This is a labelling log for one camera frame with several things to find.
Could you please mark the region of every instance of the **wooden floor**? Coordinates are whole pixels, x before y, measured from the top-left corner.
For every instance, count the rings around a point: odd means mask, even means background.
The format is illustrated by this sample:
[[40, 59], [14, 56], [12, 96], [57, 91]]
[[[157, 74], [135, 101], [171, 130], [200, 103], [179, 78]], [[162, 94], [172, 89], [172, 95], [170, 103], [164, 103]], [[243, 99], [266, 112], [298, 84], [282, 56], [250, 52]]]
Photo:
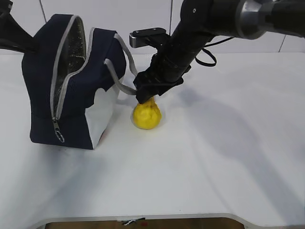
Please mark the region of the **wooden floor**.
[[139, 220], [128, 226], [122, 222], [51, 223], [46, 229], [244, 229], [239, 222], [227, 218]]

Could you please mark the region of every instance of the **white wall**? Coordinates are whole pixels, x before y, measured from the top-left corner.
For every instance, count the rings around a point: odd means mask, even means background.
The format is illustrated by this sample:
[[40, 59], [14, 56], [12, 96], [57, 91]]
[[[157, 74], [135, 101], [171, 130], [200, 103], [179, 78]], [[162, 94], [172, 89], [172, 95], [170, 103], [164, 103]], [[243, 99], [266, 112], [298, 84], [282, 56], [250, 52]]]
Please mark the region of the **white wall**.
[[[13, 7], [11, 15], [16, 22], [30, 35], [35, 33], [44, 25], [44, 18], [39, 0], [12, 0]], [[0, 50], [0, 54], [19, 54], [9, 50]]]
[[[79, 15], [86, 37], [91, 27], [116, 30], [129, 44], [129, 33], [135, 30], [163, 27], [169, 31], [171, 0], [42, 0], [47, 20], [55, 13]], [[132, 53], [155, 53], [144, 47]]]
[[[80, 15], [87, 35], [91, 27], [117, 30], [129, 43], [129, 33], [134, 30], [163, 27], [169, 31], [171, 0], [41, 0], [47, 20], [55, 13]], [[180, 20], [183, 0], [173, 0], [172, 31]], [[29, 34], [34, 35], [44, 24], [39, 0], [13, 0], [12, 16]], [[305, 52], [305, 39], [267, 33], [255, 41], [233, 39], [209, 48], [214, 53], [226, 52]], [[155, 53], [144, 47], [131, 49], [132, 53]], [[16, 54], [0, 50], [0, 54]]]
[[[180, 8], [183, 0], [173, 0], [172, 32], [180, 21]], [[225, 37], [216, 37], [213, 41], [217, 42]], [[213, 53], [228, 52], [278, 52], [281, 48], [284, 35], [276, 33], [266, 33], [261, 38], [249, 41], [244, 39], [233, 39], [226, 43], [208, 48]]]
[[286, 36], [281, 52], [305, 52], [305, 39]]

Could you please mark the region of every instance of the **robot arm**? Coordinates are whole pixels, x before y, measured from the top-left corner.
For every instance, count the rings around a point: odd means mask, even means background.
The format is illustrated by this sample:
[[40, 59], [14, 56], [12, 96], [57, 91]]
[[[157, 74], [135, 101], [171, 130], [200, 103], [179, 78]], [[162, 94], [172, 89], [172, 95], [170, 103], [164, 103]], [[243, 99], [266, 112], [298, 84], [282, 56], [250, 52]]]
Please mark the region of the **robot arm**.
[[191, 62], [215, 36], [253, 40], [272, 31], [305, 37], [304, 0], [184, 0], [180, 16], [172, 36], [160, 28], [130, 35], [132, 47], [158, 50], [134, 80], [141, 104], [182, 84]]

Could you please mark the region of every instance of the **black cable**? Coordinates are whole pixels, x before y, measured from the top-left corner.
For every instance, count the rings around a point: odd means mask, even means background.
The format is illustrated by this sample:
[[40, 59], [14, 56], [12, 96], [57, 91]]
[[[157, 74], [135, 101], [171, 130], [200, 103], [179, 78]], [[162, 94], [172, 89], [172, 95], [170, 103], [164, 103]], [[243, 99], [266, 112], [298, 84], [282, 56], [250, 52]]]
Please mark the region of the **black cable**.
[[218, 45], [218, 44], [221, 44], [221, 43], [224, 43], [224, 42], [227, 42], [227, 41], [229, 41], [229, 40], [232, 40], [233, 38], [234, 38], [234, 37], [229, 37], [229, 38], [223, 39], [223, 40], [221, 40], [221, 41], [219, 41], [219, 42], [215, 42], [215, 43], [212, 43], [212, 44], [208, 44], [208, 45], [205, 46], [205, 48], [211, 47], [211, 46], [214, 46], [214, 45]]
[[207, 49], [207, 47], [211, 47], [211, 46], [214, 46], [214, 45], [218, 45], [218, 44], [221, 44], [221, 43], [224, 43], [224, 42], [227, 42], [229, 40], [232, 40], [234, 37], [229, 37], [229, 38], [226, 38], [226, 39], [223, 39], [219, 42], [215, 42], [215, 43], [212, 43], [212, 44], [208, 44], [206, 46], [204, 46], [204, 48], [202, 49], [202, 51], [206, 54], [209, 55], [209, 57], [211, 57], [211, 59], [214, 61], [214, 63], [206, 63], [206, 62], [202, 62], [200, 61], [197, 57], [195, 58], [196, 62], [202, 66], [205, 66], [205, 67], [215, 67], [217, 65], [217, 59], [216, 57]]

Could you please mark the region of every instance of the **gray zipper trim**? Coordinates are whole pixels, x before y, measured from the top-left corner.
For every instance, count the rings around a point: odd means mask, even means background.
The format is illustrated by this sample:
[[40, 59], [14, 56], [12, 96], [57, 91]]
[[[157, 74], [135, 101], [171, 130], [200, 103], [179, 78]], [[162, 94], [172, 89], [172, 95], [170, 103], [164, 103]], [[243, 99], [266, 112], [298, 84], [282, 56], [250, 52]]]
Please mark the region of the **gray zipper trim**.
[[55, 62], [54, 62], [54, 66], [53, 66], [53, 76], [52, 76], [52, 83], [51, 83], [51, 93], [50, 93], [50, 106], [51, 106], [51, 114], [52, 114], [52, 118], [54, 119], [54, 93], [55, 93], [55, 85], [56, 85], [56, 80], [57, 80], [57, 74], [58, 74], [58, 62], [61, 56], [61, 51], [62, 51], [62, 47], [63, 44], [65, 43], [65, 40], [69, 34], [69, 31], [75, 21], [75, 19], [77, 18], [77, 15], [73, 15], [69, 21], [69, 24], [61, 38], [61, 42], [59, 43], [57, 52], [56, 52], [56, 57], [55, 57]]
[[59, 96], [59, 101], [58, 101], [58, 105], [57, 105], [57, 111], [56, 111], [56, 114], [55, 114], [55, 119], [59, 120], [61, 118], [61, 113], [62, 113], [62, 108], [63, 108], [63, 102], [65, 100], [65, 97], [66, 97], [66, 93], [67, 93], [67, 88], [68, 88], [68, 83], [69, 83], [69, 80], [77, 75], [78, 73], [80, 73], [87, 65], [88, 61], [89, 61], [89, 58], [90, 58], [90, 54], [91, 54], [91, 50], [92, 50], [92, 40], [93, 40], [93, 32], [94, 32], [94, 29], [95, 28], [91, 28], [91, 31], [90, 31], [90, 36], [89, 36], [89, 44], [88, 44], [88, 51], [87, 51], [87, 55], [86, 55], [86, 60], [85, 60], [85, 63], [83, 64], [83, 66], [77, 70], [76, 72], [73, 72], [73, 73], [70, 73], [66, 76], [66, 78], [64, 79], [63, 81], [63, 84], [62, 84], [62, 87], [61, 87], [61, 94]]

